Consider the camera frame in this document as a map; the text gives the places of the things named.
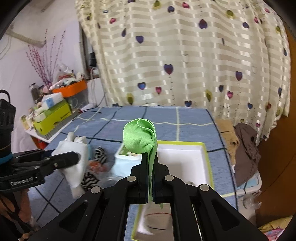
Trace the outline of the person left hand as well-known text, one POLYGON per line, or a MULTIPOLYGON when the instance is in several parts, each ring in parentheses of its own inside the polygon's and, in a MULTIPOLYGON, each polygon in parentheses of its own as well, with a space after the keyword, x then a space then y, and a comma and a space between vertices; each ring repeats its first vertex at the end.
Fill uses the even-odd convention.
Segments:
POLYGON ((30 227, 32 215, 29 189, 12 193, 1 193, 1 225, 18 224, 30 227))

